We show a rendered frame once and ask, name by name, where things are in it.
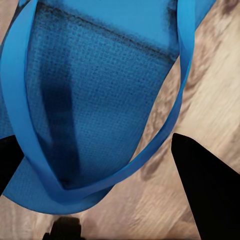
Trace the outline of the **sandal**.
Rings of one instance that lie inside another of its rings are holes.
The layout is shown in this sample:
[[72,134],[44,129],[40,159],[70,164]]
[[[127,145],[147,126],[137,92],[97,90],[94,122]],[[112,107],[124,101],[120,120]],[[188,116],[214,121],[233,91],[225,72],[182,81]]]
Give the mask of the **sandal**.
[[[24,158],[2,195],[71,215],[139,170],[176,124],[195,31],[216,1],[19,0],[0,45],[0,140],[15,135]],[[178,57],[174,105],[130,162]]]

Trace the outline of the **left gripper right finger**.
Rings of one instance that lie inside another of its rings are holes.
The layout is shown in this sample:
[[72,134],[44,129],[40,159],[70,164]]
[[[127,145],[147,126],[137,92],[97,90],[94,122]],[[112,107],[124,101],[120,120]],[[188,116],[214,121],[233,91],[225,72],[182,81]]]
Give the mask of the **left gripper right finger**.
[[240,240],[240,174],[191,137],[171,151],[201,240]]

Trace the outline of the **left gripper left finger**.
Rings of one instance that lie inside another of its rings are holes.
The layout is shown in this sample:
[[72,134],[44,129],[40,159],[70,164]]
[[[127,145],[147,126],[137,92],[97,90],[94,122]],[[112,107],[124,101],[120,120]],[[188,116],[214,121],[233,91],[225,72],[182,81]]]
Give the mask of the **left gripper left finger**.
[[0,196],[24,157],[15,134],[0,139]]

